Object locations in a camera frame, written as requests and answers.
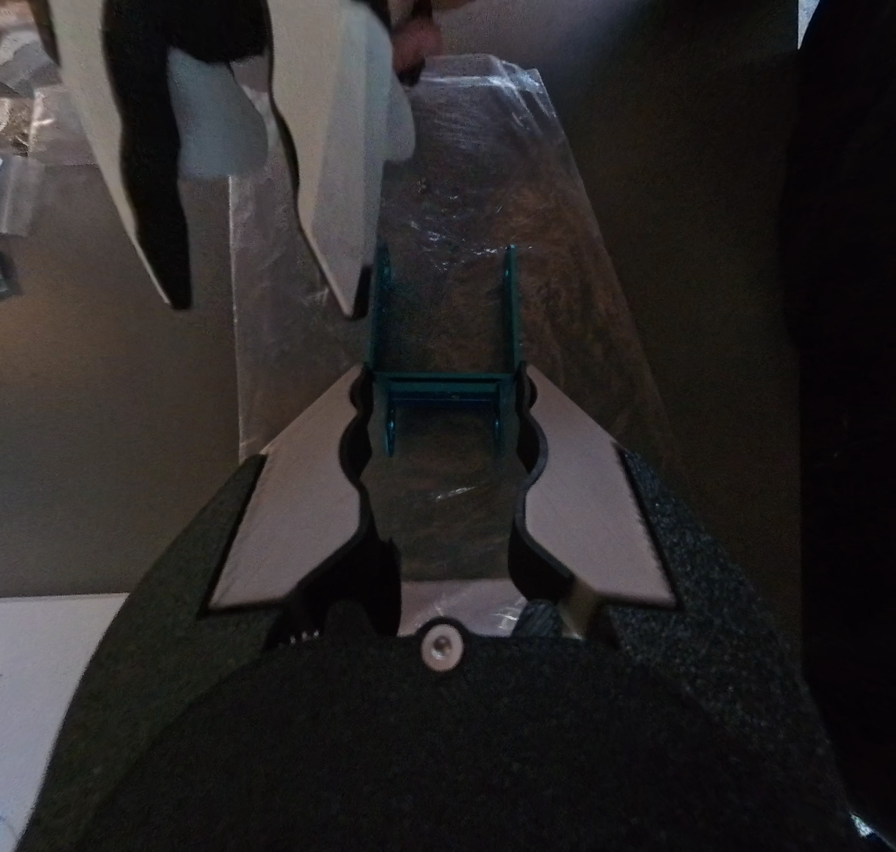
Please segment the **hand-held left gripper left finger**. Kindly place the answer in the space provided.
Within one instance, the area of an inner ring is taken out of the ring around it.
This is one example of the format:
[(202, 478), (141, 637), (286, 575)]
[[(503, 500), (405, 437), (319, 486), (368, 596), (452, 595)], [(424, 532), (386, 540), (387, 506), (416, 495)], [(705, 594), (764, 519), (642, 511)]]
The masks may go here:
[(372, 372), (355, 365), (263, 449), (207, 612), (275, 608), (282, 632), (321, 632), (350, 601), (375, 632), (398, 631), (399, 555), (362, 481), (373, 410)]

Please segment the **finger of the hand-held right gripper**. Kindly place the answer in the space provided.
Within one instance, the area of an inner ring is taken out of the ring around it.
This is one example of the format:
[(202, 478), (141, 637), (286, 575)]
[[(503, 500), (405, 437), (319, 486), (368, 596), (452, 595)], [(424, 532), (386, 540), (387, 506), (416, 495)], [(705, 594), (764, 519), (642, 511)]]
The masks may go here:
[(47, 0), (57, 61), (106, 189), (143, 267), (163, 301), (178, 310), (192, 305), (189, 257), (173, 269), (150, 257), (140, 240), (138, 211), (126, 185), (125, 123), (104, 46), (105, 0)]
[(342, 314), (367, 311), (385, 165), (415, 150), (391, 33), (405, 0), (262, 0), (270, 94), (292, 152), (299, 229)]

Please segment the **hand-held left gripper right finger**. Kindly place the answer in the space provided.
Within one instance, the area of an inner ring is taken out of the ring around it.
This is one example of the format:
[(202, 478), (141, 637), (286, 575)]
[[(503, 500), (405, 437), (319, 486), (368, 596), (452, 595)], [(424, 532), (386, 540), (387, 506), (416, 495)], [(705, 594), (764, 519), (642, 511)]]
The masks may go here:
[(515, 410), (524, 477), (508, 569), (527, 602), (551, 604), (576, 639), (599, 633), (612, 608), (677, 612), (624, 448), (534, 365), (518, 372)]

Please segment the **short blue U bracket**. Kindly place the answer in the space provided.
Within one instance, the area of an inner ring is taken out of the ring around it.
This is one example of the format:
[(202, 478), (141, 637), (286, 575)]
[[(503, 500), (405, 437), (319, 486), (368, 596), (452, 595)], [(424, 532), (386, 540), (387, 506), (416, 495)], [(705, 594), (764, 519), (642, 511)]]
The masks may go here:
[(503, 446), (504, 410), (514, 388), (513, 374), (375, 371), (374, 379), (385, 396), (387, 455), (395, 452), (397, 413), (402, 408), (487, 412), (494, 442)]

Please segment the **long blue U bracket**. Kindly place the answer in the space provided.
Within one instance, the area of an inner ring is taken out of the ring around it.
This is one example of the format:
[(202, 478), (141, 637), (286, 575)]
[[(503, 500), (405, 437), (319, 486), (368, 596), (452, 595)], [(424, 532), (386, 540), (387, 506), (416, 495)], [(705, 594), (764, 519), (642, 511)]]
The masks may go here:
[(377, 375), (511, 376), (521, 354), (517, 252), (404, 264), (380, 244), (366, 364)]

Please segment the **person's dark clothing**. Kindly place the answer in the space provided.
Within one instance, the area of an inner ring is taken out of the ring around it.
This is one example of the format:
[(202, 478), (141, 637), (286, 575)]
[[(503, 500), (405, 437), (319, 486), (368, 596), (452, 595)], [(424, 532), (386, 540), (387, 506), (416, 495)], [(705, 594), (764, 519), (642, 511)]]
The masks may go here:
[(894, 848), (895, 0), (821, 0), (809, 23), (778, 241), (805, 673), (852, 813)]

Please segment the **assembly instruction booklet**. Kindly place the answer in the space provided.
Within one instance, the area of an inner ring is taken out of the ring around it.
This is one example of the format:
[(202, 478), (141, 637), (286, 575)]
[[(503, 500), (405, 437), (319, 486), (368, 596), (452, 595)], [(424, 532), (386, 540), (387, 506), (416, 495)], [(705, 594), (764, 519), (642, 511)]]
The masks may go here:
[(63, 717), (126, 593), (1, 600), (1, 849), (24, 835)]

